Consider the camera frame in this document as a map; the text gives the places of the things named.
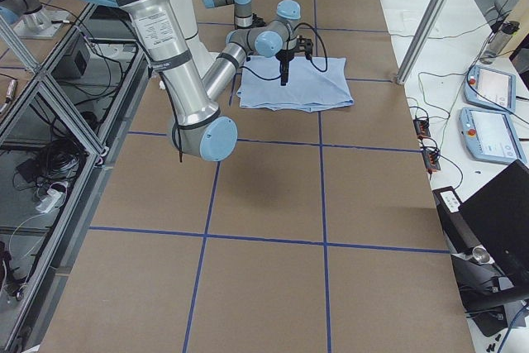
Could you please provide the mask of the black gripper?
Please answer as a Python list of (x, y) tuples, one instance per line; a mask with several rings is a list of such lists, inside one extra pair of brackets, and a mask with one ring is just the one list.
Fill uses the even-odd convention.
[(289, 74), (289, 63), (293, 60), (294, 56), (296, 54), (295, 50), (280, 50), (276, 54), (276, 59), (280, 63), (280, 85), (285, 86), (288, 82), (288, 74)]

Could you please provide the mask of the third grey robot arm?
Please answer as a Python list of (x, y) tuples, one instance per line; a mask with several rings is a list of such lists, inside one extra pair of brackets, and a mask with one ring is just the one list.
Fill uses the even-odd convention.
[(62, 18), (53, 23), (53, 15), (40, 0), (1, 0), (1, 17), (24, 39), (52, 39), (62, 24)]

